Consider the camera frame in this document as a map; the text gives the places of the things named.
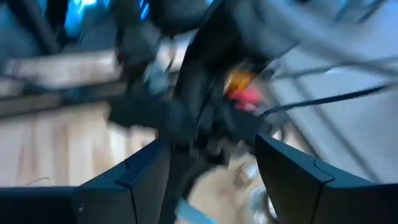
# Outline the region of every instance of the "orange light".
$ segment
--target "orange light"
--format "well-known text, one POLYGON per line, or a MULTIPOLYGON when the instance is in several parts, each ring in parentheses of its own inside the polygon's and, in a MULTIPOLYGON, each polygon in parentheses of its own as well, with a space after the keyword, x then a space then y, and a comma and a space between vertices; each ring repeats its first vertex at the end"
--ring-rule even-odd
POLYGON ((233 70, 229 75, 224 87, 227 95, 234 93, 236 90, 244 90, 253 81, 254 74, 244 70, 233 70))

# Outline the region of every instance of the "floor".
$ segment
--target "floor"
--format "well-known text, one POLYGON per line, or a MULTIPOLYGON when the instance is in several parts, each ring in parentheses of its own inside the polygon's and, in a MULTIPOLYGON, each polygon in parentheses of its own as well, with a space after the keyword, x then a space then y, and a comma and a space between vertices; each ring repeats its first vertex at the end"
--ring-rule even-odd
MULTIPOLYGON (((48 86, 93 83, 116 77, 112 51, 95 54, 59 55, 9 62, 7 72, 31 77, 48 86)), ((0 82, 3 95, 17 92, 15 83, 0 82)), ((154 131, 143 127, 129 131, 108 124, 105 104, 68 108, 57 112, 13 118, 0 122, 0 186, 80 185, 106 171, 154 139, 154 131)), ((295 134, 289 144, 303 148, 295 134)), ((258 177, 237 189, 237 168, 255 163, 249 155, 233 159, 231 165, 204 175, 195 186, 190 203, 218 223, 243 220, 241 209, 248 195, 262 185, 258 177)))

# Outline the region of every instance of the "wooden floor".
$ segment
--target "wooden floor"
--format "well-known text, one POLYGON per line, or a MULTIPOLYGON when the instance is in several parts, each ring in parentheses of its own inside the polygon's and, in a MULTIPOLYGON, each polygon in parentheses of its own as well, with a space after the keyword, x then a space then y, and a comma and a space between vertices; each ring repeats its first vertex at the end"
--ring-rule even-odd
MULTIPOLYGON (((10 62, 7 72, 34 77, 47 86, 60 87, 101 82, 118 75, 113 52, 60 55, 10 62)), ((3 95, 14 94, 17 85, 0 82, 3 95)), ((106 122, 105 104, 68 108, 0 121, 0 186, 80 185, 106 171, 154 139, 151 129, 119 129, 106 122)), ((190 203, 219 223, 247 223, 240 208, 258 178, 244 190, 236 190, 236 168, 253 161, 249 156, 231 161, 201 178, 190 203)))

